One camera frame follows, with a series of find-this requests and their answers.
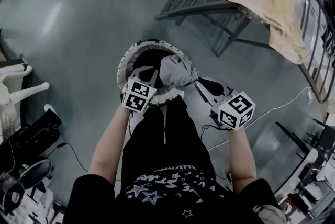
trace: gray floor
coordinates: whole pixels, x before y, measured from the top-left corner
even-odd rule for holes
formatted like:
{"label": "gray floor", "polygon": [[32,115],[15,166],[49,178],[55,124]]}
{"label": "gray floor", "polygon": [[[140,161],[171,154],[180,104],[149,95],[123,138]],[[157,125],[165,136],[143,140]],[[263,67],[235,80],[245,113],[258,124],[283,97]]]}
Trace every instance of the gray floor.
{"label": "gray floor", "polygon": [[[63,119],[62,138],[72,144],[85,167],[119,106],[117,66],[124,52],[140,39],[166,40],[188,54],[203,76],[219,77],[244,90],[256,103],[254,119],[290,101],[307,86],[297,66],[274,51],[234,43],[216,58],[211,52],[217,27],[203,18],[190,18],[180,27],[172,21],[155,21],[167,0],[3,0],[0,27],[12,55],[23,54],[33,66],[30,84],[51,84],[49,91],[28,99],[28,119],[33,121],[47,102]],[[267,39],[260,26],[249,26],[244,38]],[[212,124],[209,108],[193,88],[186,91],[188,110],[198,131]],[[307,105],[306,92],[290,105],[273,111],[247,129],[259,177],[276,190],[299,163],[297,147],[275,125],[279,121],[302,137],[317,130],[311,117],[320,119],[320,106]],[[131,123],[133,130],[136,119]],[[208,129],[209,148],[227,134]],[[229,167],[229,146],[210,152],[217,173]],[[74,180],[84,171],[70,148],[51,155],[55,170],[51,188],[66,204]]]}

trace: white chair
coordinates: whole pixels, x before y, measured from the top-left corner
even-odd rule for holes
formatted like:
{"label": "white chair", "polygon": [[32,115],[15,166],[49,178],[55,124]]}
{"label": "white chair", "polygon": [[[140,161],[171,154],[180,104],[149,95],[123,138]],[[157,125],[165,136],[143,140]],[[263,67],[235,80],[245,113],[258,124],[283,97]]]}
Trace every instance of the white chair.
{"label": "white chair", "polygon": [[31,71],[32,67],[27,66],[23,72],[8,72],[0,76],[0,135],[9,137],[15,132],[16,110],[14,105],[16,103],[37,92],[47,90],[50,87],[49,83],[43,83],[28,89],[9,93],[7,86],[3,83],[4,79],[24,77]]}

